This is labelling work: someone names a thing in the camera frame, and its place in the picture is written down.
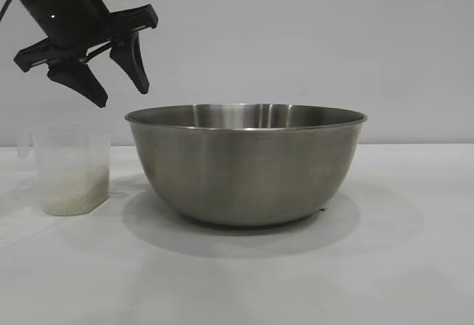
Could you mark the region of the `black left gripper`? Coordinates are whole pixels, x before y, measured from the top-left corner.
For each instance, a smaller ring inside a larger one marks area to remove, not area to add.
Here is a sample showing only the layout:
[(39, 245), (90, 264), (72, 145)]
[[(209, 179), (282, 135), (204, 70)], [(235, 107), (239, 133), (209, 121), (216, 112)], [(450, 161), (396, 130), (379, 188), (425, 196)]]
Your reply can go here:
[(83, 57), (91, 47), (113, 41), (110, 58), (141, 94), (148, 94), (150, 83), (138, 31), (157, 27), (158, 16), (151, 5), (111, 13), (102, 0), (19, 1), (47, 36), (16, 54), (14, 62), (22, 71), (60, 61), (48, 65), (47, 77), (104, 108), (108, 94), (89, 66), (78, 60), (61, 60)]

